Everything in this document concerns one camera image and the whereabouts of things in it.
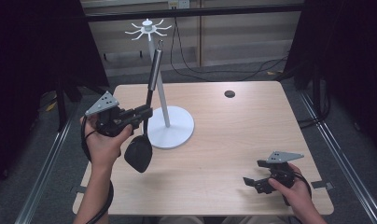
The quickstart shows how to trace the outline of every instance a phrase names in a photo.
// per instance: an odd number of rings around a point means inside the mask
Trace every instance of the gray carpet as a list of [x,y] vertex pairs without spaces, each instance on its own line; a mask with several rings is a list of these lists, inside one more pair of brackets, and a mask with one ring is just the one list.
[[[264,68],[274,63],[267,63]],[[260,63],[248,63],[214,66],[202,70],[257,71],[259,67]],[[279,63],[269,70],[278,71],[283,68],[284,63]],[[188,69],[179,71],[182,74],[201,77],[208,81],[238,81],[254,74],[233,72],[198,74]],[[120,84],[147,83],[147,76],[148,74],[110,77],[110,88],[106,89],[113,91]],[[273,78],[274,76],[261,72],[246,80],[271,80]],[[162,72],[162,79],[164,83],[205,81],[196,77],[178,75],[175,71]],[[308,119],[309,113],[300,94],[294,88],[293,79],[284,80],[282,84],[296,118]],[[71,223],[74,219],[72,204],[76,194],[72,192],[72,187],[80,184],[87,165],[80,147],[78,119],[87,108],[99,99],[99,95],[92,91],[81,89],[81,92],[83,99],[79,103],[78,111],[71,114],[74,122],[63,143],[31,223]],[[68,110],[73,111],[74,105],[69,102],[67,105]],[[8,178],[0,181],[1,224],[14,223],[16,220],[57,135],[58,112],[56,109],[45,112],[44,109],[44,107],[40,108],[39,119],[27,144],[23,147],[21,155],[9,169]],[[377,150],[371,140],[364,133],[355,129],[354,120],[334,99],[332,99],[326,123],[336,136],[342,152],[348,157],[370,193],[377,200]],[[328,223],[371,223],[317,128],[315,126],[306,128],[302,130],[302,133],[322,178],[334,186],[334,189],[329,190],[328,193],[335,211],[332,215],[325,216],[326,221]],[[111,223],[139,224],[142,223],[142,218],[111,217]]]

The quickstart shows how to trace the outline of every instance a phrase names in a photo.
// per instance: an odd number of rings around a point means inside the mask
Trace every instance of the table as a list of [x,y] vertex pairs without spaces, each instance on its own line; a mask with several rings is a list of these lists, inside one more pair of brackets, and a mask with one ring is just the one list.
[[[122,157],[114,166],[111,215],[133,216],[253,216],[291,215],[282,196],[257,194],[243,177],[270,176],[257,160],[275,151],[300,153],[293,161],[309,182],[321,180],[314,159],[279,82],[214,82],[164,84],[168,105],[185,108],[195,128],[183,146],[153,148],[147,170],[136,172]],[[225,91],[234,91],[228,98]],[[146,101],[147,85],[121,85],[114,96],[120,107],[134,108]],[[160,107],[154,92],[153,108]],[[131,142],[121,147],[122,152]],[[87,186],[89,165],[82,186]],[[76,213],[83,194],[79,193]],[[314,205],[322,215],[333,212],[326,189],[313,189]]]

